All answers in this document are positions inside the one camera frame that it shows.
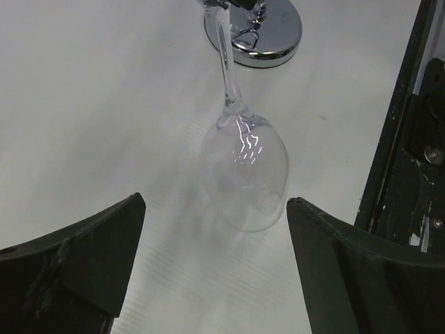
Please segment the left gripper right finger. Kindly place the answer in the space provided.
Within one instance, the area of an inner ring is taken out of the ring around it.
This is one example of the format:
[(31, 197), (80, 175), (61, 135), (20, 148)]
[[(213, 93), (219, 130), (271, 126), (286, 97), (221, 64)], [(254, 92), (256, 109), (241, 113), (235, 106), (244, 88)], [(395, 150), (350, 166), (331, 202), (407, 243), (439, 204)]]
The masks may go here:
[(443, 333), (444, 258), (401, 246), (303, 198), (287, 221), (313, 333)]

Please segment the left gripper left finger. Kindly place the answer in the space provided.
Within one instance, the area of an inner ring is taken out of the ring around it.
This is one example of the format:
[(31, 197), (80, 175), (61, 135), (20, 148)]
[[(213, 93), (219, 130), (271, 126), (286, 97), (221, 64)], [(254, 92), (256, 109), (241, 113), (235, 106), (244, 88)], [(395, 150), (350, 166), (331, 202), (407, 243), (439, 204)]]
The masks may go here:
[(110, 333), (145, 218), (139, 193), (1, 250), (2, 333)]

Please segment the tall wine glass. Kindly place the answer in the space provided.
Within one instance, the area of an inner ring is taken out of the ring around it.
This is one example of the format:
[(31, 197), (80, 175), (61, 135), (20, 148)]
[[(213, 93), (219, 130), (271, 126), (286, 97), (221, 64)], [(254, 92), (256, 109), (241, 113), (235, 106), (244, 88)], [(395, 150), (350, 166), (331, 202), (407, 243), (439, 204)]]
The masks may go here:
[(222, 221), (240, 232), (261, 232), (277, 223), (286, 200), (289, 157), (270, 122), (243, 101), (232, 51), (230, 8), (250, 11), (256, 1), (201, 1), (213, 22), (225, 101), (202, 143), (200, 175)]

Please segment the chrome wine glass rack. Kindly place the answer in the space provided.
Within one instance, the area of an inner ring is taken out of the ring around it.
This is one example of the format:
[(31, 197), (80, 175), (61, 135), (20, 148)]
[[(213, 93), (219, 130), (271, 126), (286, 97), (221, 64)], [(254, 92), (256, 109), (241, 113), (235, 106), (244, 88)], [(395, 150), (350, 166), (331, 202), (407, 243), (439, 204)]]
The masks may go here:
[(302, 38), (302, 21), (291, 1), (211, 1), (204, 12), (204, 29), (216, 49), (219, 48), (218, 28), (211, 16), (218, 4), (230, 6), (235, 63), (271, 68), (286, 63), (295, 55)]

